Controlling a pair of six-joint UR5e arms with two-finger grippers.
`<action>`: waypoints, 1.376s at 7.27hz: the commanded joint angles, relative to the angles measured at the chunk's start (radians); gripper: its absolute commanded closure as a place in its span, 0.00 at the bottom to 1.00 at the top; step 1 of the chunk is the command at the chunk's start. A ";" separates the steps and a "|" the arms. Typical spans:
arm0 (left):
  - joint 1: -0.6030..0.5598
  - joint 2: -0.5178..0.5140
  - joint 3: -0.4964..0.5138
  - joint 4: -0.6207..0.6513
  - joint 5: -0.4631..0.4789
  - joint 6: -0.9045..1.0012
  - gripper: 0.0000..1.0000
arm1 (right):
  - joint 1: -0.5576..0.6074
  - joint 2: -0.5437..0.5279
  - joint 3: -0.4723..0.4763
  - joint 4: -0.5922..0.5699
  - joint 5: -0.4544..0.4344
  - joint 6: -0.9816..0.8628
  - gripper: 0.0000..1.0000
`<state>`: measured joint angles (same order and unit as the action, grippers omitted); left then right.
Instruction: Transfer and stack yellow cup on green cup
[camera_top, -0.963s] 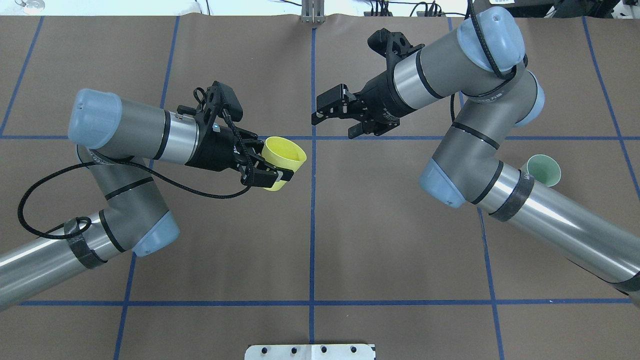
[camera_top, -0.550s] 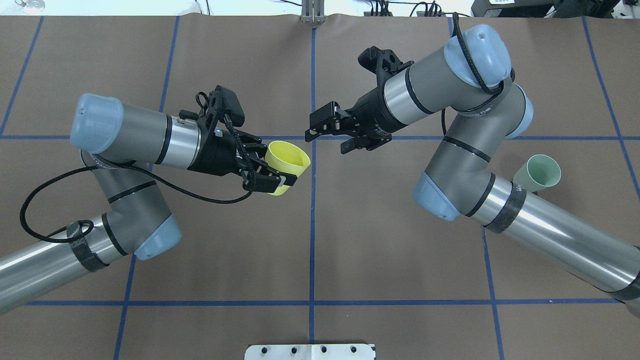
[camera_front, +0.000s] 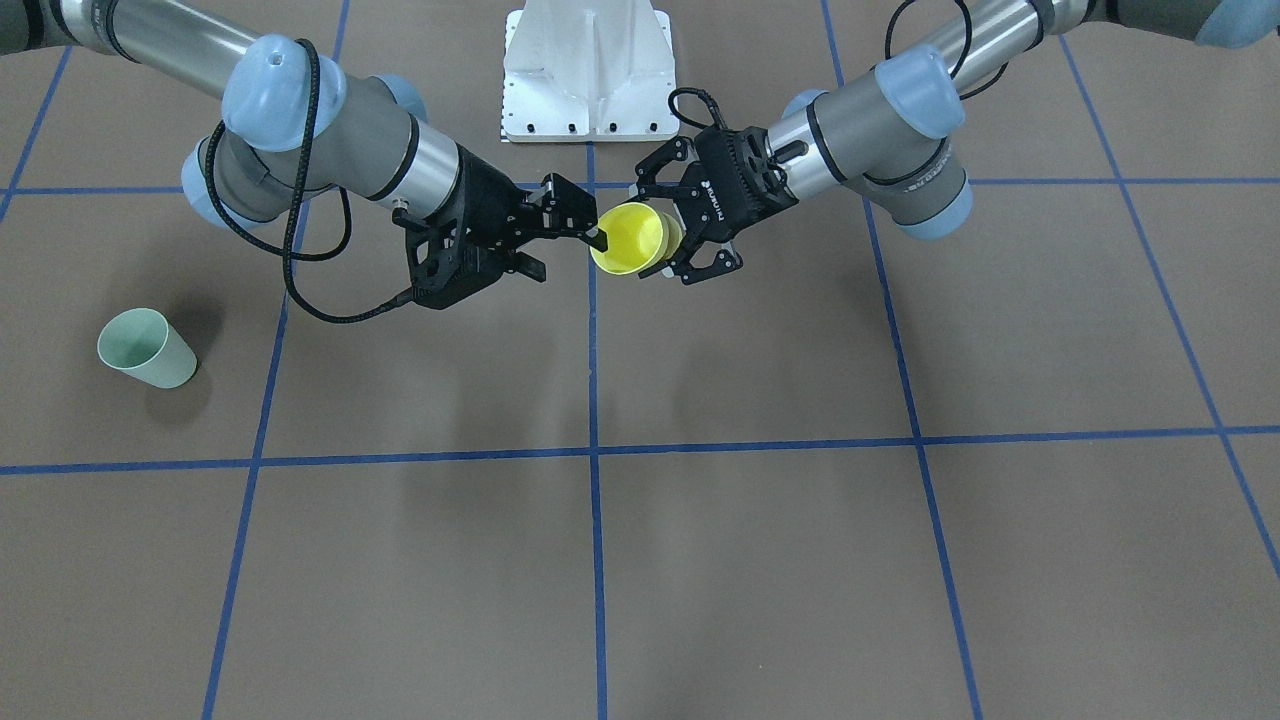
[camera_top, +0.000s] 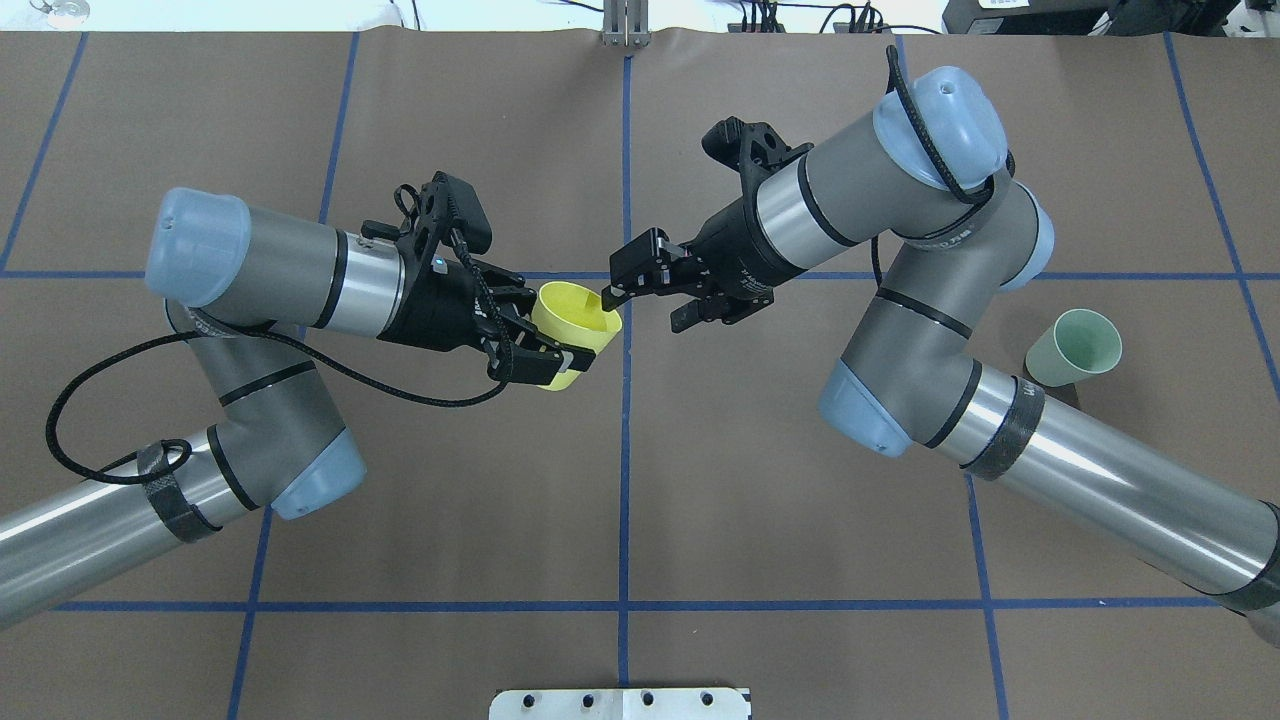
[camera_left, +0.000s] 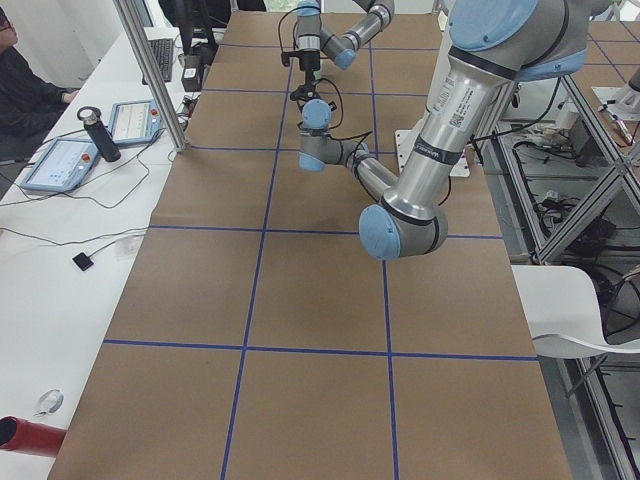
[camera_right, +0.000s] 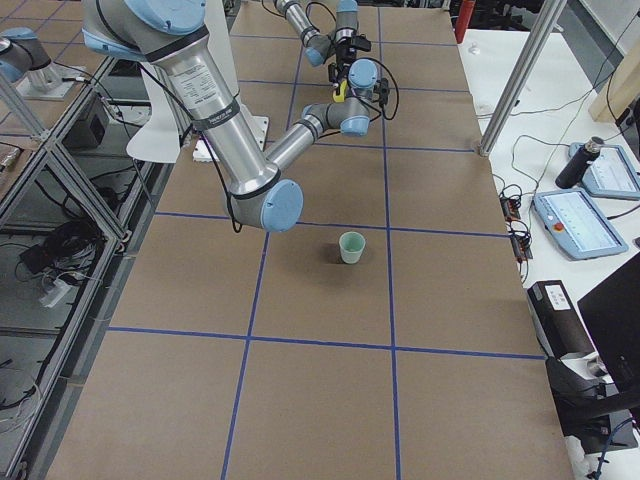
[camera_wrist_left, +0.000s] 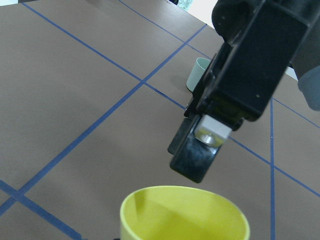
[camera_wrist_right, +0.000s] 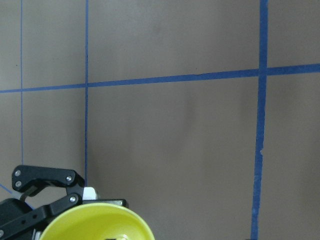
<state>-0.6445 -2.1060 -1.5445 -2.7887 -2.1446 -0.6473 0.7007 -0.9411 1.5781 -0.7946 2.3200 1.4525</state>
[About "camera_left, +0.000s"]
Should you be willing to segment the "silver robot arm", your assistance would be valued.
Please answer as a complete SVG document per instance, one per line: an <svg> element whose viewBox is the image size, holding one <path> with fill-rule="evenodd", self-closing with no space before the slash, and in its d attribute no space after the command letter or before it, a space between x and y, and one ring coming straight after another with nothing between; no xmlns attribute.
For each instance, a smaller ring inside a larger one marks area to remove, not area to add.
<svg viewBox="0 0 640 480"><path fill-rule="evenodd" d="M302 101L299 165L321 171L342 165L375 199L359 218L359 237L373 257L392 260L430 253L447 236L438 196L502 85L556 78L585 62L591 17L605 1L457 1L448 15L450 70L430 107L400 175L384 167L362 142L330 132L331 108L315 91L315 73L326 55L341 69L388 27L391 1L362 1L365 18L337 37L323 26L315 1L302 1L295 48L281 61L300 61L305 82L293 98Z"/></svg>
<svg viewBox="0 0 640 480"><path fill-rule="evenodd" d="M299 69L304 73L304 83L299 87L304 98L314 95L322 54L339 69L346 70L354 62L356 53L393 20L394 1L356 1L356 4L365 12L365 16L343 34L337 35L324 26L318 1L298 2L293 50L283 52L281 61L288 66L291 58L298 60Z"/></svg>

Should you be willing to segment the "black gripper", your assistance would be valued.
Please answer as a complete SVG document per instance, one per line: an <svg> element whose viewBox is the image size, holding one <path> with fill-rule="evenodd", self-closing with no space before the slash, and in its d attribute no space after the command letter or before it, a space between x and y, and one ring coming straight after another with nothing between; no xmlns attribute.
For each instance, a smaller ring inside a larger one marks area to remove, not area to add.
<svg viewBox="0 0 640 480"><path fill-rule="evenodd" d="M321 96L314 85L310 85L310 71L305 71L305 83L289 94L289 99L295 102L308 102L320 99Z"/></svg>
<svg viewBox="0 0 640 480"><path fill-rule="evenodd" d="M320 70L320 51L316 49L299 50L299 67L301 71L314 71L310 74L309 83L312 87L317 85L317 71Z"/></svg>

